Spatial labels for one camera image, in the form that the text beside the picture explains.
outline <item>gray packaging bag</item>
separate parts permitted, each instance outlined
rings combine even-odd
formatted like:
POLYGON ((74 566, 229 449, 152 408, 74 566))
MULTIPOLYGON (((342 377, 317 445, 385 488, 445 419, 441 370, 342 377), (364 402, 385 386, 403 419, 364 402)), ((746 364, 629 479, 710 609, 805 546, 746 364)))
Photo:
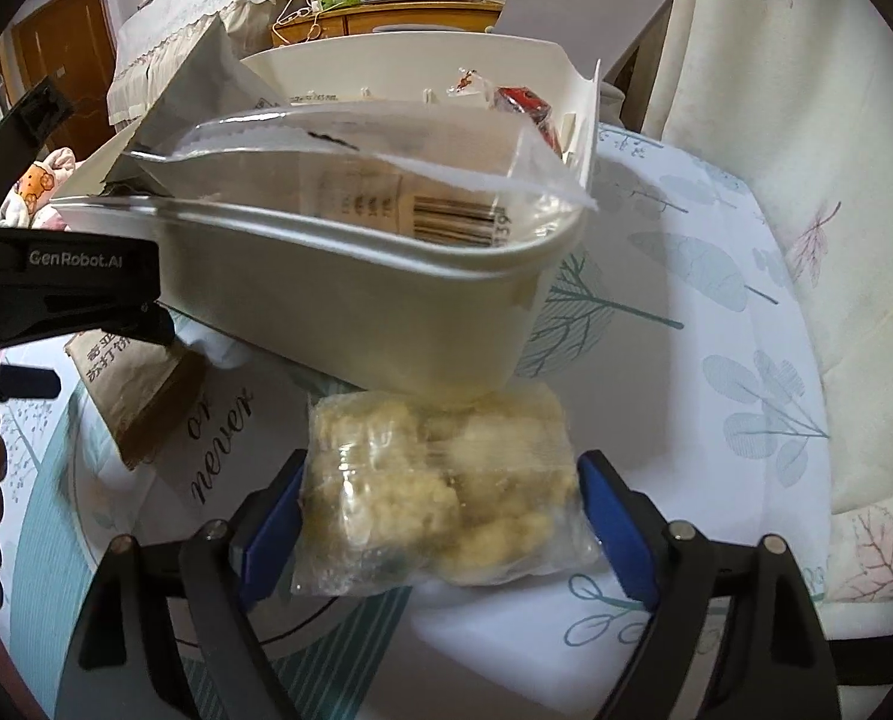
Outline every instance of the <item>gray packaging bag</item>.
POLYGON ((107 173, 104 194, 171 196, 131 151, 169 153, 197 124, 257 108, 284 104, 282 96, 236 58, 217 17, 179 66, 173 79, 107 173))

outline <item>door frame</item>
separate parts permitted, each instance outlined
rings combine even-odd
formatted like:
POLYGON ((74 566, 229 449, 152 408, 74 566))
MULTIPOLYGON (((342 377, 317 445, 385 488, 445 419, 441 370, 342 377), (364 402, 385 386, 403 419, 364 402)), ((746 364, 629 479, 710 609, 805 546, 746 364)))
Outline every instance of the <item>door frame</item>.
MULTIPOLYGON (((32 13, 27 14, 27 16, 18 23, 15 23, 10 29, 10 39, 13 42, 13 52, 16 54, 16 65, 20 71, 20 81, 23 83, 23 90, 28 91, 32 88, 32 84, 30 83, 30 73, 27 70, 26 57, 23 56, 23 47, 20 45, 20 41, 17 39, 17 30, 23 25, 23 23, 27 22, 27 20, 34 18, 34 16, 40 14, 41 11, 50 7, 50 5, 54 4, 57 0, 51 0, 49 2, 45 2, 39 8, 32 11, 32 13)), ((109 28, 109 12, 107 12, 107 0, 100 0, 100 7, 103 11, 103 25, 107 30, 107 38, 109 38, 109 45, 113 49, 113 59, 115 62, 116 59, 116 39, 113 35, 112 30, 109 28)))

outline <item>metal screw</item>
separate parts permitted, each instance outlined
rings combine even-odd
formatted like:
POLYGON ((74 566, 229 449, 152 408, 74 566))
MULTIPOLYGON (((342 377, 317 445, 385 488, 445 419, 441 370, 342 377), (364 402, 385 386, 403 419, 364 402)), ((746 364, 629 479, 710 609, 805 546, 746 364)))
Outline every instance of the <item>metal screw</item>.
POLYGON ((696 528, 686 520, 678 519, 676 522, 670 522, 670 536, 677 541, 692 541, 696 538, 696 528))
POLYGON ((210 522, 203 525, 203 528, 200 528, 200 533, 203 534, 207 541, 217 541, 220 538, 225 538, 228 531, 229 526, 222 519, 210 520, 210 522))
POLYGON ((774 555, 782 555, 786 552, 786 541, 783 541, 782 536, 766 536, 763 539, 763 546, 774 555))
POLYGON ((131 549, 133 549, 132 536, 117 536, 109 542, 109 551, 114 555, 126 555, 131 549))

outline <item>table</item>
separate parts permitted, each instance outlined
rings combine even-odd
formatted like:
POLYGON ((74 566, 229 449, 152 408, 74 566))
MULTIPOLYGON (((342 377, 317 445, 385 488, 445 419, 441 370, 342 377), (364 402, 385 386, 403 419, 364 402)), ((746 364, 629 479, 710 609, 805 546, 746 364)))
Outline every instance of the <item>table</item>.
POLYGON ((502 4, 484 0, 407 0, 367 2, 307 16, 272 28, 272 45, 285 46, 309 38, 318 40, 344 35, 361 35, 389 23, 430 23, 457 26, 469 32, 485 32, 499 19, 502 4))
MULTIPOLYGON (((598 135, 599 213, 561 264, 517 373, 545 379, 563 399, 577 450, 603 450, 668 519, 721 541, 785 536, 819 602, 830 531, 822 388, 766 220, 747 186, 716 167, 617 127, 601 124, 598 135)), ((110 538, 185 538, 229 517, 305 445, 309 392, 336 386, 193 322, 179 333, 214 362, 202 393, 214 413, 248 395, 251 416, 224 451, 212 443, 219 430, 181 424, 134 473, 62 341, 7 352, 11 362, 55 365, 64 382, 56 404, 2 410, 11 468, 0 632, 48 710, 110 538), (219 470, 205 463, 210 451, 222 451, 219 470)), ((188 615, 181 603, 171 611, 200 711, 220 720, 188 615)), ((702 667, 715 658, 725 612, 711 610, 702 667)), ((604 563, 492 589, 336 601, 294 597, 286 576, 251 613, 311 720, 590 720, 646 621, 604 563)), ((697 685, 686 692, 694 697, 697 685)))

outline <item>red candy package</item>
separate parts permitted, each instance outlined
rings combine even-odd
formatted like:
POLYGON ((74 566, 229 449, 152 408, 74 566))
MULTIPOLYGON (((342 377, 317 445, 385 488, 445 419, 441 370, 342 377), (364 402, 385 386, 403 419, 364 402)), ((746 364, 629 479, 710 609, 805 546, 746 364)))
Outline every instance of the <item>red candy package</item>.
POLYGON ((550 103, 526 86, 494 86, 475 70, 461 68, 459 71, 462 73, 462 77, 459 79, 459 83, 447 92, 450 97, 482 95, 486 104, 491 108, 513 113, 525 113, 533 120, 546 143, 549 143, 550 148, 557 153, 557 156, 563 156, 563 147, 560 146, 557 128, 553 123, 553 106, 550 103))

